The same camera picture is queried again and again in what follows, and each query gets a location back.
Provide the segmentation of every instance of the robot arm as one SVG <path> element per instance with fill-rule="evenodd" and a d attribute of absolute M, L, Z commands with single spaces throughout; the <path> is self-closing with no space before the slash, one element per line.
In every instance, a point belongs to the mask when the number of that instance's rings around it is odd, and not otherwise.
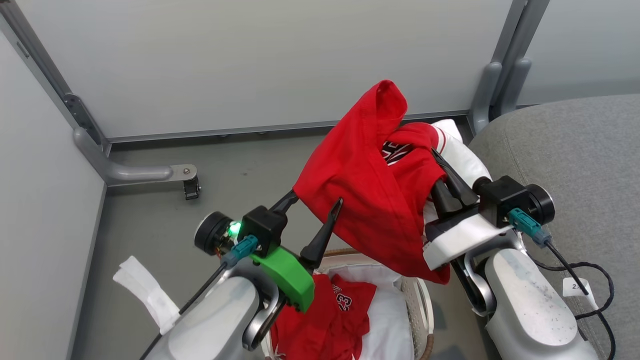
<path fill-rule="evenodd" d="M 285 212 L 298 198 L 288 193 L 270 209 L 264 206 L 243 217 L 241 227 L 215 212 L 196 231 L 195 244 L 208 254 L 223 254 L 231 263 L 199 304 L 186 312 L 149 352 L 149 360 L 236 360 L 243 349 L 255 350 L 286 304 L 306 311 L 313 301 L 313 270 L 318 268 L 337 221 L 342 199 L 313 240 L 296 256 L 280 246 Z M 243 241 L 257 246 L 239 259 Z"/>
<path fill-rule="evenodd" d="M 520 209 L 538 226 L 550 222 L 555 210 L 548 194 L 510 177 L 480 178 L 471 189 L 444 159 L 434 156 L 447 180 L 437 182 L 431 192 L 439 219 L 425 228 L 429 267 L 451 264 L 474 312 L 488 318 L 486 329 L 504 359 L 597 359 L 567 305 L 528 257 L 510 217 Z M 258 244 L 250 257 L 222 274 L 204 299 L 157 342 L 148 359 L 241 359 L 243 349 L 258 347 L 287 303 L 306 311 L 313 296 L 309 274 L 319 266 L 342 201 L 295 256 L 280 246 L 280 234 L 285 212 L 297 200 L 290 192 L 268 210 L 254 209 L 239 231 L 237 223 L 221 213 L 203 220 L 195 243 L 208 254 L 229 253 L 238 239 L 250 234 Z M 476 263 L 490 251 L 491 256 Z"/>
<path fill-rule="evenodd" d="M 504 359 L 598 359 L 516 231 L 527 232 L 538 243 L 548 240 L 540 229 L 555 216 L 548 193 L 508 176 L 480 178 L 471 189 L 444 159 L 434 156 L 447 182 L 431 192 L 438 220 L 425 228 L 429 267 L 451 264 L 474 312 L 488 318 L 486 329 Z"/>

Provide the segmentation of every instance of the metal frame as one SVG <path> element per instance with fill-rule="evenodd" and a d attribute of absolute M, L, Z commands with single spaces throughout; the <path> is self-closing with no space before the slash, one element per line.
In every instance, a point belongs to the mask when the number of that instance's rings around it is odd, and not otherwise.
<path fill-rule="evenodd" d="M 500 74 L 492 96 L 493 116 L 516 110 L 516 102 L 531 68 L 531 60 L 524 56 L 540 25 L 550 0 L 529 0 L 504 56 Z"/>
<path fill-rule="evenodd" d="M 196 199 L 199 196 L 197 169 L 192 164 L 130 167 L 109 160 L 108 154 L 111 150 L 109 140 L 100 130 L 82 99 L 71 91 L 18 5 L 12 0 L 0 0 L 0 15 L 13 32 L 10 40 L 17 39 L 14 46 L 16 51 L 22 55 L 22 59 L 34 76 L 43 84 L 45 91 L 49 88 L 47 93 L 56 105 L 59 105 L 59 100 L 63 102 L 68 113 L 65 113 L 65 109 L 61 106 L 58 108 L 69 121 L 69 125 L 74 128 L 73 138 L 76 147 L 84 154 L 107 186 L 182 181 L 187 200 Z M 8 32 L 6 26 L 2 25 L 3 31 Z"/>
<path fill-rule="evenodd" d="M 474 136 L 489 124 L 492 96 L 495 90 L 499 88 L 500 75 L 504 72 L 504 64 L 508 59 L 509 48 L 515 38 L 515 31 L 526 4 L 527 0 L 513 0 L 511 3 L 511 8 L 504 21 L 491 63 L 484 67 L 480 77 L 480 82 L 469 109 L 469 116 L 467 117 Z"/>
<path fill-rule="evenodd" d="M 466 114 L 468 114 L 467 110 L 420 113 L 420 114 L 406 115 L 403 121 L 404 122 L 426 121 L 429 119 L 436 119 L 436 118 L 442 118 L 442 117 L 454 117 L 454 116 L 460 116 L 460 115 L 466 115 Z M 305 123 L 284 124 L 284 125 L 237 127 L 232 129 L 219 129 L 219 130 L 185 131 L 181 133 L 118 136 L 114 138 L 108 138 L 108 140 L 110 143 L 131 143 L 131 142 L 146 142 L 146 141 L 154 141 L 154 140 L 203 138 L 207 136 L 227 136 L 227 135 L 250 134 L 250 133 L 264 134 L 272 131 L 292 131 L 292 130 L 295 131 L 295 130 L 305 130 L 305 129 L 319 129 L 324 127 L 333 127 L 336 124 L 338 124 L 338 120 L 305 122 Z"/>

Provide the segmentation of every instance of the label tag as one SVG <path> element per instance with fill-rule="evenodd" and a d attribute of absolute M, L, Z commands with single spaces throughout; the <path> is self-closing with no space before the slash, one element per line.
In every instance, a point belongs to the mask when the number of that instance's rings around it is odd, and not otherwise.
<path fill-rule="evenodd" d="M 589 301 L 589 304 L 591 304 L 594 310 L 599 309 L 598 305 L 596 304 L 596 300 L 593 297 L 593 291 L 591 291 L 591 286 L 589 285 L 589 281 L 581 277 L 579 277 L 578 279 L 580 279 L 580 282 L 582 283 L 582 285 L 584 285 L 584 288 L 587 289 L 587 291 L 589 292 L 589 295 L 585 295 L 582 292 L 582 290 L 580 289 L 580 286 L 578 286 L 578 283 L 575 282 L 575 280 L 573 280 L 573 277 L 565 277 L 562 281 L 562 296 L 586 297 L 587 300 Z"/>

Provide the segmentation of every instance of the teal connector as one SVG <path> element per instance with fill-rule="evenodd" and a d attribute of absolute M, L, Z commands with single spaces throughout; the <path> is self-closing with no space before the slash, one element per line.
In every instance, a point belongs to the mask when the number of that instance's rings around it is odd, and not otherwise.
<path fill-rule="evenodd" d="M 509 211 L 509 223 L 516 229 L 531 237 L 539 247 L 545 247 L 551 241 L 551 234 L 521 209 L 515 208 Z"/>
<path fill-rule="evenodd" d="M 227 263 L 227 268 L 232 268 L 235 266 L 238 261 L 246 258 L 247 256 L 253 254 L 255 249 L 258 247 L 258 238 L 253 235 L 247 235 L 240 241 L 235 244 L 231 251 L 226 253 L 220 259 L 221 262 Z"/>

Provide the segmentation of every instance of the red shirt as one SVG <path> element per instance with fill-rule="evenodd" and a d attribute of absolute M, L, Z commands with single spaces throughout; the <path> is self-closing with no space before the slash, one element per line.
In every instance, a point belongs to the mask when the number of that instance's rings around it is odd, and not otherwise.
<path fill-rule="evenodd" d="M 445 176 L 431 153 L 438 133 L 419 122 L 398 128 L 406 111 L 393 82 L 372 87 L 315 149 L 293 190 L 323 222 L 342 197 L 336 235 L 404 276 L 445 284 L 449 267 L 432 271 L 422 257 L 424 205 Z"/>
<path fill-rule="evenodd" d="M 271 328 L 278 360 L 351 360 L 360 357 L 369 332 L 367 311 L 373 284 L 347 282 L 339 275 L 314 275 L 313 303 L 306 313 L 285 307 Z"/>

